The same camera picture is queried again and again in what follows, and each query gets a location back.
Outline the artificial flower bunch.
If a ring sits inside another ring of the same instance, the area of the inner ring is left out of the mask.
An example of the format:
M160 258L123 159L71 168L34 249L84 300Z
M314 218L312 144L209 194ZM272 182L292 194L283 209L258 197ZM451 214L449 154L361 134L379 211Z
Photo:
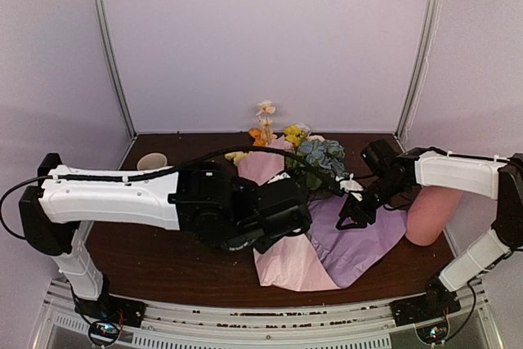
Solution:
M291 124L278 135L272 129L275 112L276 106L272 101L264 100L257 103L258 125L248 131L253 139L253 146L283 150L297 156L299 160L280 154L254 151L225 154L225 159L237 167L241 177L262 185L276 175L286 172L296 175L307 190L315 192L324 190L326 186L314 173L303 170L303 161L338 181L350 176L344 164L345 150L338 141L312 133L303 123Z

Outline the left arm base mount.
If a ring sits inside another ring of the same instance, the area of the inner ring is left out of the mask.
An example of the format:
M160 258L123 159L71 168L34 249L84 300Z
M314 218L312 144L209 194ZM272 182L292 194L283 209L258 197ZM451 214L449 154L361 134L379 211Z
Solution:
M87 324L87 337L91 343L107 347L120 339L124 327L141 327L145 304L114 297L110 297L108 302L74 299L74 311Z

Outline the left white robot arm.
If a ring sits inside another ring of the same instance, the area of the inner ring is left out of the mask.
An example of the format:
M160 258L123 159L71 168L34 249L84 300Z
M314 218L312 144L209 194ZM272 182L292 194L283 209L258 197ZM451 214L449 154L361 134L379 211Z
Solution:
M53 258L74 294L101 320L112 318L118 303L78 233L83 221L189 232L211 248L252 247L259 253L311 225L306 197L289 175L257 184L212 161L89 171L49 154L20 197L19 211L26 241Z

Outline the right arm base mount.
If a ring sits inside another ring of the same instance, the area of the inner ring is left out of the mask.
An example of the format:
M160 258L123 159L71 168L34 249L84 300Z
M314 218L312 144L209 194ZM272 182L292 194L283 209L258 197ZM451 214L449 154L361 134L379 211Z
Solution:
M395 300L390 304L397 327L413 324L418 339L429 346L443 343L450 336L449 316L461 311L459 301L443 307L427 303L427 296Z

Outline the purple tissue paper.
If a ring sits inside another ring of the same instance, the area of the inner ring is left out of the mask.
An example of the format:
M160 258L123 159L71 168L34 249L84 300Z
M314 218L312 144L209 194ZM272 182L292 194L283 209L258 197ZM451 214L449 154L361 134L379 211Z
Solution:
M341 289L354 284L381 260L406 232L407 217L401 210L377 210L376 222L364 229L338 230L338 214L345 199L332 197L311 204L308 238L333 282Z

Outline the pink wrapping paper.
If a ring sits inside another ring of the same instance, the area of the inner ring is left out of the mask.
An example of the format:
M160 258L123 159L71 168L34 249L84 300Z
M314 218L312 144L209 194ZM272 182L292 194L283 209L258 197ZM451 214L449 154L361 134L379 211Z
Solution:
M259 186L284 170L284 157L254 152L238 163L239 175ZM285 237L265 253L253 252L259 284L298 293L338 290L306 235Z

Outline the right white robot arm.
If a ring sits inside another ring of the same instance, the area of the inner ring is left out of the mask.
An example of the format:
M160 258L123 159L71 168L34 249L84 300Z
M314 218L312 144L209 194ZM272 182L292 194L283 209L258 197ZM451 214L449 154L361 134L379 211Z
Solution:
M458 217L466 198L477 196L496 204L494 220L484 233L427 283L418 305L424 316L438 316L450 304L451 293L521 248L520 153L474 156L436 147L399 153L387 141L378 140L366 146L361 156L375 179L363 190L349 193L339 213L339 230L374 224L380 208L419 187L408 211L405 236L412 244L428 246Z

